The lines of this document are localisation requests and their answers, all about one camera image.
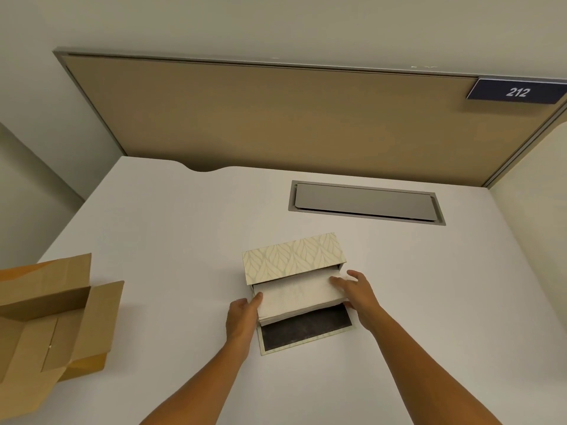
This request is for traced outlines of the person's left hand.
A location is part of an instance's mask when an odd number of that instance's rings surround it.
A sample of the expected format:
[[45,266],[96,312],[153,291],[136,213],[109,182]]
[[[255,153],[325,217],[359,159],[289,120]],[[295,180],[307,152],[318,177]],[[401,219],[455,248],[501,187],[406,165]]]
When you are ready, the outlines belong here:
[[225,325],[227,343],[237,346],[244,356],[248,355],[258,325],[258,310],[249,307],[250,301],[241,298],[231,302]]

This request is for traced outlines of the person's right hand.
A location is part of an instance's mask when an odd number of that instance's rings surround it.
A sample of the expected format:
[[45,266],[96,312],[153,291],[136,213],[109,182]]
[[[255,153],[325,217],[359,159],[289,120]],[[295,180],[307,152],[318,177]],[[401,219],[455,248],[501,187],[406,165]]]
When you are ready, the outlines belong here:
[[362,326],[377,336],[384,314],[366,276],[355,270],[347,270],[349,278],[330,277],[330,284],[344,293],[345,305],[354,309]]

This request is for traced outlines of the stack of white tissues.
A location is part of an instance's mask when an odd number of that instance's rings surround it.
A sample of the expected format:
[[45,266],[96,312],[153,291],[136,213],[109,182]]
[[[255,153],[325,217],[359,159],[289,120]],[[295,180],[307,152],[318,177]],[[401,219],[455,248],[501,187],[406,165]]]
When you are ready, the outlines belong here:
[[253,294],[263,296],[260,326],[341,304],[344,293],[330,283],[340,275],[339,266],[330,266],[252,285]]

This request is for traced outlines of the person's right forearm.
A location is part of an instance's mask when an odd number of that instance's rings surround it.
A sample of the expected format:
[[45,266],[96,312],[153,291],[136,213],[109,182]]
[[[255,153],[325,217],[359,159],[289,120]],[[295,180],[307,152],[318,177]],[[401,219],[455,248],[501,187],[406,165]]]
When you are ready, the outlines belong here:
[[387,312],[360,312],[376,340],[414,425],[502,425]]

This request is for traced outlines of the person's left forearm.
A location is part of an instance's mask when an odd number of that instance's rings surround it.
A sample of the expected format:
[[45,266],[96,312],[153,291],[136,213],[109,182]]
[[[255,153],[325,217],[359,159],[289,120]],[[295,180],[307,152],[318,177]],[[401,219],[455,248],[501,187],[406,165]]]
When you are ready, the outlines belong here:
[[238,373],[250,351],[251,338],[228,339],[218,353],[140,425],[216,425]]

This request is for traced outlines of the leaf-patterned tissue box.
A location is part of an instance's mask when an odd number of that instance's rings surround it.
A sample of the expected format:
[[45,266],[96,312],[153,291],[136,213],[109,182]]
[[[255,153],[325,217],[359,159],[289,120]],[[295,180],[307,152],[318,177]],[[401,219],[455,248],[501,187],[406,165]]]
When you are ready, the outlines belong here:
[[[339,266],[347,260],[335,233],[278,243],[242,253],[246,284],[252,285],[302,272]],[[349,331],[353,327],[344,301],[266,326],[257,325],[260,354],[266,356]]]

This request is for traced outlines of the tan desk partition panel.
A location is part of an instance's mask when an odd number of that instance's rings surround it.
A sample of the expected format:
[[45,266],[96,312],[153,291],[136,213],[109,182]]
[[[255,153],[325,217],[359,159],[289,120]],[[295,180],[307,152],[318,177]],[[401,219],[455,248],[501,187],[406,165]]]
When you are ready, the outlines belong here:
[[560,123],[554,105],[466,99],[479,78],[435,71],[54,55],[125,156],[489,187]]

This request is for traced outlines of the open brown cardboard box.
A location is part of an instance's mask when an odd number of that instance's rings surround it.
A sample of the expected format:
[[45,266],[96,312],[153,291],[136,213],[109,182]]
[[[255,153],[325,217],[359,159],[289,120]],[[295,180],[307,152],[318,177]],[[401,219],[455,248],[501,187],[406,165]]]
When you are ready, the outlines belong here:
[[91,257],[0,269],[0,421],[104,369],[125,282],[91,285]]

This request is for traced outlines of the dark blue number sign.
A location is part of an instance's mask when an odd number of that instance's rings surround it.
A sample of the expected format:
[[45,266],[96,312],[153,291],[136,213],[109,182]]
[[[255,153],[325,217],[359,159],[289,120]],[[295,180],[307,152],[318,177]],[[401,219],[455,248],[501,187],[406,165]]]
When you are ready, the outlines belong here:
[[466,99],[554,105],[567,94],[567,83],[549,80],[479,78]]

